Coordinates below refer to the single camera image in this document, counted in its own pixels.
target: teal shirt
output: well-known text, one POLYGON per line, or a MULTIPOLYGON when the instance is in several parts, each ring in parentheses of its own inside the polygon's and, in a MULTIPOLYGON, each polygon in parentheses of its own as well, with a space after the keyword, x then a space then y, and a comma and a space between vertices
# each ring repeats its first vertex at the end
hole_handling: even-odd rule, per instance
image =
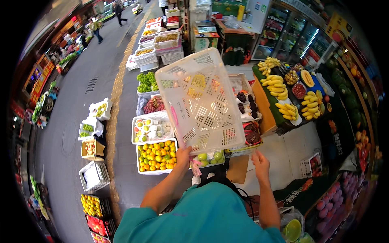
POLYGON ((278 229, 263 230, 247 215, 243 200, 218 182, 190 187, 170 213, 129 208, 114 243, 285 242, 278 229))

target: hand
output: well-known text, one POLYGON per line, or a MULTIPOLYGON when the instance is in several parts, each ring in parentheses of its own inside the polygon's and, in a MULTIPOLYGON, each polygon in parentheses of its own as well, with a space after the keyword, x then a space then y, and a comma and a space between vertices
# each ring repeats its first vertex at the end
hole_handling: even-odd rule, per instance
POLYGON ((183 168, 184 170, 189 169, 189 153, 192 151, 192 146, 189 146, 185 150, 178 149, 176 152, 177 156, 177 166, 183 168))
POLYGON ((255 174, 257 176, 259 184, 270 186, 270 162, 268 161, 268 159, 260 151, 255 150, 255 152, 251 156, 251 160, 253 165, 255 165, 255 174))

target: digital scale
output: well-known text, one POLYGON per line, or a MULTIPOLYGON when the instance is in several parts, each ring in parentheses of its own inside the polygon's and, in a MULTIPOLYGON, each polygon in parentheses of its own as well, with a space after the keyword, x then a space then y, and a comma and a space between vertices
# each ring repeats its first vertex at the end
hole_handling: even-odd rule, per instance
POLYGON ((199 34, 216 32, 216 26, 211 21, 195 21, 194 23, 199 34))

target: tiled floor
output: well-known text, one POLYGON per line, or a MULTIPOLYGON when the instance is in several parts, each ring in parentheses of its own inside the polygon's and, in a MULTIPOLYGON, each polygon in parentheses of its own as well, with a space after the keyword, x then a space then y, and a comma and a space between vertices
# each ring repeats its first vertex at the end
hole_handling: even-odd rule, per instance
MULTIPOLYGON (((244 73, 248 80, 254 79, 252 66, 226 66, 228 73, 244 73)), ((314 122, 278 136, 274 134, 263 138, 263 145, 258 149, 270 161, 270 183, 272 190, 285 188, 291 181, 302 178, 300 161, 314 154, 315 149, 321 149, 321 143, 314 122)), ((244 184, 235 184, 251 195, 259 195, 259 185, 255 176, 255 167, 249 160, 244 184)))

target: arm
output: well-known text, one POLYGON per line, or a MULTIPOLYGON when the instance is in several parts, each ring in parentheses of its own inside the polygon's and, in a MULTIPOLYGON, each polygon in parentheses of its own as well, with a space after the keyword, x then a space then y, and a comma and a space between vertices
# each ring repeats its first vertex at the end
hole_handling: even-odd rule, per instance
POLYGON ((141 208, 151 208, 158 215, 169 205, 174 190, 189 169, 189 153, 191 151, 191 146, 185 150, 177 150, 177 165, 163 181, 148 191, 140 204, 141 208))
POLYGON ((252 155, 252 160, 255 165, 255 174, 259 183, 259 221, 261 226, 263 229, 268 227, 280 229, 280 213, 278 212, 273 191, 270 187, 270 162, 258 150, 252 155))

